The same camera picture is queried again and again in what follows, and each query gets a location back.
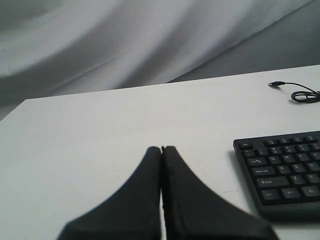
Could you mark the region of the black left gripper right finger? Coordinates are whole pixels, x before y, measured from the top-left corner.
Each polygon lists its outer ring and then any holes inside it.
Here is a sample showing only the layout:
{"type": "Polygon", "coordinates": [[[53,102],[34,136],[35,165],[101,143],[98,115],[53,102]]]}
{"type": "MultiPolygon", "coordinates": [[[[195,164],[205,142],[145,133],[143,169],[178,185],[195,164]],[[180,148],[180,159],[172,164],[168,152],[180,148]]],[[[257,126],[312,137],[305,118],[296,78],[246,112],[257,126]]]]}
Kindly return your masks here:
{"type": "Polygon", "coordinates": [[[168,240],[276,240],[266,220],[221,198],[188,167],[174,146],[162,148],[161,191],[168,240]]]}

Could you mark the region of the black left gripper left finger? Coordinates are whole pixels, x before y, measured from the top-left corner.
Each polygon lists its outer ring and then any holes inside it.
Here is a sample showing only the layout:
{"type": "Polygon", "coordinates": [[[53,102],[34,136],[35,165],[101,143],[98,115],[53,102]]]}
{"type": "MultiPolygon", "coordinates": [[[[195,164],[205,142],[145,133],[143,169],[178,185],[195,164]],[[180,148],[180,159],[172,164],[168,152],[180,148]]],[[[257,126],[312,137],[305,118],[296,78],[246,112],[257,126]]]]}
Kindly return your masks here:
{"type": "Polygon", "coordinates": [[[68,222],[60,240],[160,240],[161,150],[151,146],[107,200],[68,222]]]}

